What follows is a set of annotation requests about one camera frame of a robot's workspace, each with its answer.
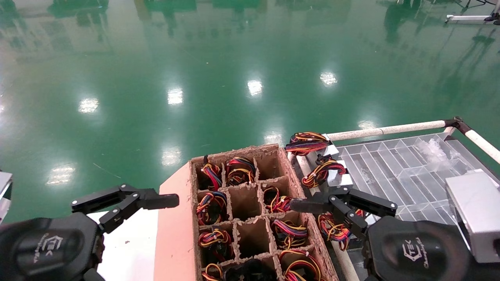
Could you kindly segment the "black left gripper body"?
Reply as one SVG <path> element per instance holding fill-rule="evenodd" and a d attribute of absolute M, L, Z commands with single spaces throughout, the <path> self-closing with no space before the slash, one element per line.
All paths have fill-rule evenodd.
<path fill-rule="evenodd" d="M 102 281 L 105 249 L 100 226 L 80 212 L 2 224 L 2 281 Z"/>

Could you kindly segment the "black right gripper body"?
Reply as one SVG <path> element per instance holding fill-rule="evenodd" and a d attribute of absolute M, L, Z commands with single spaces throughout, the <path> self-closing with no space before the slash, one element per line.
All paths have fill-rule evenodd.
<path fill-rule="evenodd" d="M 364 257 L 379 281 L 461 281 L 473 260 L 456 226 L 394 217 L 368 227 Z"/>

